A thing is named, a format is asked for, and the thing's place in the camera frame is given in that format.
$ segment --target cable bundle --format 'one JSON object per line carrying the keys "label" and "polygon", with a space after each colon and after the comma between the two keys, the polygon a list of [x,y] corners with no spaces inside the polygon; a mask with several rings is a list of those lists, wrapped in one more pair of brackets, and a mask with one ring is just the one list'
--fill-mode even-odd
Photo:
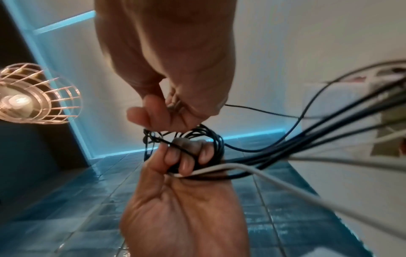
{"label": "cable bundle", "polygon": [[[359,133],[364,133],[364,132],[367,132],[370,130],[375,130],[375,129],[379,129],[382,127],[387,127],[390,125],[395,125],[395,124],[406,122],[406,119],[398,119],[398,120],[390,121],[390,122],[387,122],[384,124],[377,124],[374,126],[364,127],[362,129],[357,129],[354,131],[342,133],[342,134],[332,136],[329,138],[323,138],[324,136],[329,135],[330,133],[332,133],[342,127],[345,127],[349,124],[352,124],[356,121],[359,121],[365,117],[368,117],[368,116],[380,113],[382,111],[389,110],[391,108],[395,108],[395,107],[405,104],[406,103],[406,89],[405,89],[404,85],[406,83],[406,76],[404,76],[403,78],[398,79],[396,81],[384,84],[382,87],[378,88],[377,90],[369,93],[368,95],[362,97],[361,99],[354,101],[353,103],[339,109],[338,111],[336,111],[326,117],[305,117],[306,112],[308,111],[310,106],[313,104],[313,102],[316,100],[316,98],[324,90],[326,90],[328,87],[330,87],[334,83],[340,82],[350,76],[356,75],[360,72],[368,71],[370,69],[379,68],[379,67],[383,67],[383,66],[401,65],[401,64],[406,64],[406,60],[381,62],[381,63],[373,64],[373,65],[370,65],[367,67],[363,67],[363,68],[354,70],[352,72],[349,72],[347,74],[344,74],[344,75],[338,77],[337,79],[327,83],[321,90],[319,90],[319,92],[317,92],[317,94],[311,99],[311,101],[304,108],[302,114],[299,117],[278,114],[278,113],[271,113],[271,112],[258,110],[258,109],[254,109],[254,108],[249,108],[249,107],[244,107],[244,106],[228,105],[230,107],[246,108],[246,109],[260,111],[260,112],[268,113],[268,114],[285,116],[285,117],[289,117],[289,118],[297,118],[297,121],[294,124],[294,126],[283,137],[281,137],[279,140],[277,140],[275,143],[271,144],[268,147],[265,147],[262,149],[256,149],[256,150],[242,149],[242,148],[238,148],[238,147],[226,144],[220,135],[217,135],[214,131],[212,131],[211,129],[209,129],[208,127],[206,127],[202,124],[199,125],[197,128],[191,130],[188,133],[185,133],[185,134],[175,133],[175,137],[184,137],[184,138],[188,138],[188,139],[206,136],[206,137],[211,138],[213,140],[213,144],[214,144],[215,154],[214,154],[214,157],[212,158],[212,160],[205,167],[195,165],[192,175],[189,177],[183,177],[183,178],[191,179],[191,180],[232,180],[232,179],[238,179],[238,178],[242,178],[242,177],[246,177],[246,176],[255,174],[282,189],[288,190],[292,194],[304,199],[307,202],[322,206],[327,209],[331,209],[333,211],[340,212],[348,217],[354,218],[360,222],[368,224],[387,234],[398,237],[402,240],[406,240],[405,231],[401,231],[398,228],[394,228],[394,227],[390,227],[388,225],[382,224],[380,221],[369,218],[363,214],[356,213],[343,206],[340,206],[335,203],[329,202],[327,200],[321,199],[318,196],[312,195],[309,192],[306,192],[300,188],[290,185],[284,181],[279,180],[278,178],[275,178],[274,176],[271,176],[271,175],[261,171],[280,160],[297,160],[297,161],[323,161],[323,162],[331,162],[331,163],[351,164],[351,165],[357,165],[357,166],[375,167],[375,168],[386,169],[388,171],[400,171],[400,172],[406,173],[406,168],[404,166],[396,166],[396,165],[392,165],[392,164],[370,163],[370,162],[359,161],[359,160],[340,160],[340,159],[334,159],[334,158],[292,157],[293,154],[296,154],[298,152],[302,152],[302,151],[305,151],[305,150],[314,148],[316,146],[320,146],[320,145],[323,145],[323,144],[326,144],[326,143],[329,143],[329,142],[332,142],[332,141],[335,141],[335,140],[338,140],[341,138],[345,138],[345,137],[349,137],[349,136],[356,135]],[[354,109],[355,107],[360,106],[361,104],[364,104],[368,101],[371,101],[372,99],[378,98],[382,94],[390,92],[390,91],[393,93],[393,94],[391,94],[390,97],[386,97],[380,101],[374,102],[370,106],[368,106],[360,111],[357,111],[351,115],[348,115],[344,118],[336,119],[340,115]],[[320,121],[316,122],[309,128],[305,129],[300,134],[285,141],[287,136],[292,133],[292,131],[297,127],[297,125],[303,119],[320,119]],[[167,132],[165,134],[158,133],[159,137],[156,136],[156,133],[148,131],[148,130],[144,130],[144,134],[145,134],[145,137],[144,137],[144,143],[145,143],[145,158],[144,159],[145,160],[147,160],[149,158],[149,156],[152,154],[152,150],[151,150],[150,154],[147,153],[147,147],[149,144],[153,144],[153,148],[154,148],[155,143],[165,143],[165,144],[169,144],[172,147],[176,147],[176,148],[180,149],[181,151],[191,155],[196,160],[195,163],[198,163],[197,156],[194,156],[192,153],[188,152],[187,150],[177,146],[176,144],[168,142],[164,139],[164,137],[166,135],[171,134],[170,132]],[[397,134],[398,135],[396,135],[396,136],[401,136],[401,135],[404,135],[405,132],[397,132]],[[221,158],[224,155],[224,147],[229,147],[231,149],[234,149],[234,150],[237,150],[240,152],[249,152],[249,153],[256,153],[256,154],[249,156],[249,157],[244,157],[244,158],[225,160],[225,163],[220,164]],[[178,165],[173,166],[169,169],[168,173],[174,177],[182,177],[178,173],[177,169],[178,169]],[[222,176],[222,177],[204,176],[204,174],[207,174],[207,173],[219,172],[219,171],[231,170],[231,169],[239,169],[239,170],[245,170],[245,171],[242,173],[239,173],[239,174],[233,174],[233,175]]]}

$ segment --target dark wall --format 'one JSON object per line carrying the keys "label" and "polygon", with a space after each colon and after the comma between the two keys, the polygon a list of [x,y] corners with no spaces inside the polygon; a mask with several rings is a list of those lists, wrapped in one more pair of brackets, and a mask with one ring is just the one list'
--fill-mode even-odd
{"label": "dark wall", "polygon": [[[0,68],[35,63],[0,1]],[[87,167],[68,124],[34,125],[0,121],[0,201],[7,202],[46,177]]]}

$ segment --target grout line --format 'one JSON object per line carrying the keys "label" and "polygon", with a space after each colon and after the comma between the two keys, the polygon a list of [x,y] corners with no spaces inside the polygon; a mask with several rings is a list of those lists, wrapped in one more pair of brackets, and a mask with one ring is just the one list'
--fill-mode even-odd
{"label": "grout line", "polygon": [[280,240],[279,234],[278,234],[277,231],[276,231],[275,223],[274,223],[274,221],[272,220],[271,214],[269,213],[268,208],[266,207],[266,204],[265,204],[265,202],[264,202],[264,200],[263,200],[261,191],[259,190],[257,181],[256,181],[256,179],[255,179],[255,176],[253,176],[253,179],[254,179],[255,187],[257,188],[257,192],[258,192],[258,194],[259,194],[259,198],[261,199],[262,206],[265,207],[265,211],[266,211],[266,213],[267,213],[267,215],[268,215],[269,221],[270,221],[270,223],[272,224],[272,227],[274,228],[274,233],[275,233],[276,238],[277,238],[277,241],[278,241],[279,250],[280,250],[280,252],[282,253],[282,256],[283,256],[283,257],[286,257],[287,255],[286,255],[286,253],[285,253],[285,249],[283,248],[282,241]]}

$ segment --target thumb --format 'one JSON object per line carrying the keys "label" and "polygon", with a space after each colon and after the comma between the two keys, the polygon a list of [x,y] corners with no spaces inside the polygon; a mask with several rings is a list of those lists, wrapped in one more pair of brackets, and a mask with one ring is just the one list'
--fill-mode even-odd
{"label": "thumb", "polygon": [[144,203],[159,197],[164,185],[164,174],[169,169],[169,166],[164,162],[167,150],[167,144],[160,144],[156,152],[144,163],[140,180],[135,190],[137,201]]}

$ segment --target copper wire cage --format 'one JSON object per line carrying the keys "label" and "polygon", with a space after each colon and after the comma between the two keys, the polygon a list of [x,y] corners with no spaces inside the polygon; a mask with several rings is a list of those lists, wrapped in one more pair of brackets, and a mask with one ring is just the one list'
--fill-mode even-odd
{"label": "copper wire cage", "polygon": [[[27,105],[13,108],[6,101],[23,96]],[[0,119],[14,123],[62,124],[82,110],[79,90],[69,80],[37,64],[13,64],[0,70]]]}

